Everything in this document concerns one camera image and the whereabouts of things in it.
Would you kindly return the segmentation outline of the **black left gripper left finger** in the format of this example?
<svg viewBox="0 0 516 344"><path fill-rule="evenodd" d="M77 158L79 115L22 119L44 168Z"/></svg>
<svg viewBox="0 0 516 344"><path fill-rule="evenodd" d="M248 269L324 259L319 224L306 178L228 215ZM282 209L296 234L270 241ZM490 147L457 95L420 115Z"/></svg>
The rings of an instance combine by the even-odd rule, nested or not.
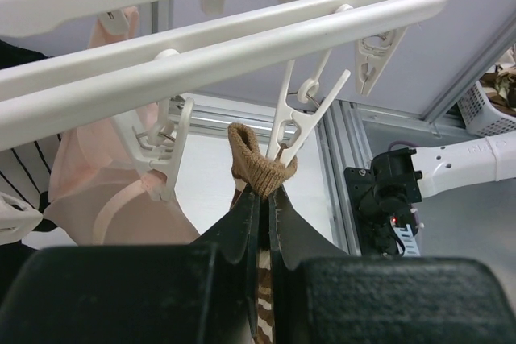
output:
<svg viewBox="0 0 516 344"><path fill-rule="evenodd" d="M246 189L188 245L53 247L1 305L4 343L248 343L260 198Z"/></svg>

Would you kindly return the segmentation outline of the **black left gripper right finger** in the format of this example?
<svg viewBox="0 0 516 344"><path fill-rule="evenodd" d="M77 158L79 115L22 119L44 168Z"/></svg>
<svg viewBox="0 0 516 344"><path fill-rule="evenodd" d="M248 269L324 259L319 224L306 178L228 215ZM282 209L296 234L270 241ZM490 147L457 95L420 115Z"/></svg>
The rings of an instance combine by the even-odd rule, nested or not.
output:
<svg viewBox="0 0 516 344"><path fill-rule="evenodd" d="M278 343L512 343L515 315L471 259L347 255L292 206L268 199Z"/></svg>

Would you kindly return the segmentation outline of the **brown white striped sock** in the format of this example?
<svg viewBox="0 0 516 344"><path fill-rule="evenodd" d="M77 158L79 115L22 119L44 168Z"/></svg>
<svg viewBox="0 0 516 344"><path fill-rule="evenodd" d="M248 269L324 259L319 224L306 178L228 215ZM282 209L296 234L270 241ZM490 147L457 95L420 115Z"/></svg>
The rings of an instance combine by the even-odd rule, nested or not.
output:
<svg viewBox="0 0 516 344"><path fill-rule="evenodd" d="M271 161L261 155L256 133L242 123L234 122L227 128L231 147L231 174L235 181L232 205L247 186L265 199L274 190L292 177L297 171L298 161L292 160L288 166L279 161ZM260 242L258 250L257 286L257 334L253 343L274 343L273 288L271 255L268 237Z"/></svg>

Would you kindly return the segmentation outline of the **pink sheer sock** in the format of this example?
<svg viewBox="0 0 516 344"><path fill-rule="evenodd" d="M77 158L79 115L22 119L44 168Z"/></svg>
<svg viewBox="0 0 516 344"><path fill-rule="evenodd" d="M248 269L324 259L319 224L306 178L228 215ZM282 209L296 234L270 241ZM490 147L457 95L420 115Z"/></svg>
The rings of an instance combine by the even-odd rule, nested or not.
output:
<svg viewBox="0 0 516 344"><path fill-rule="evenodd" d="M78 245L193 242L175 192L193 110L177 95L62 133L44 218Z"/></svg>

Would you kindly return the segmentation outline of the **white plastic clip hanger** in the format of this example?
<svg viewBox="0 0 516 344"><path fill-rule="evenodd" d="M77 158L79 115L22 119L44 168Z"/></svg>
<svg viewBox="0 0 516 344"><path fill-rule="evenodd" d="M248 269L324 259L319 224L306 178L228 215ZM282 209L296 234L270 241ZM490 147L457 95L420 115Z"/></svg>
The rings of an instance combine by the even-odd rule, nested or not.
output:
<svg viewBox="0 0 516 344"><path fill-rule="evenodd" d="M320 53L318 79L334 47L354 42L362 64L381 73L409 25L449 0L283 0L259 10L138 36L139 7L155 0L1 0L1 34L24 37L85 16L89 46L1 72L1 148L67 130L273 64ZM203 0L220 3L222 0ZM17 242L44 212L3 193L1 242Z"/></svg>

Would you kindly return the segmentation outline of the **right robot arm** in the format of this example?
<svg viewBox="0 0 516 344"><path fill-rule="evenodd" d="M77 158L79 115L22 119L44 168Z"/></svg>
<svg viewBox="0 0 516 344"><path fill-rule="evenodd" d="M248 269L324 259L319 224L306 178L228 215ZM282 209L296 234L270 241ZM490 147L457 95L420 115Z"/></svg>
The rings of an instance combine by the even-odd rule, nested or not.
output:
<svg viewBox="0 0 516 344"><path fill-rule="evenodd" d="M469 185L515 177L515 133L487 136L440 147L402 148L372 159L369 187L358 201L360 218L389 240L381 255L415 257L412 241L397 233L418 233L413 204Z"/></svg>

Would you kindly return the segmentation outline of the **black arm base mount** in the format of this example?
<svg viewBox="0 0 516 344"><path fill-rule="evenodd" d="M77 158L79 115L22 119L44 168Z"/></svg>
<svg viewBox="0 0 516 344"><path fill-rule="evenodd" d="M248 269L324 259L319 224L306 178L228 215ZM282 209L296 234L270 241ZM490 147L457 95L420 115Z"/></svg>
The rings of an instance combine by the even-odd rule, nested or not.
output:
<svg viewBox="0 0 516 344"><path fill-rule="evenodd" d="M390 242L386 231L387 216L381 211L372 192L372 174L368 169L350 167L345 168L343 176L361 254L380 256L386 252Z"/></svg>

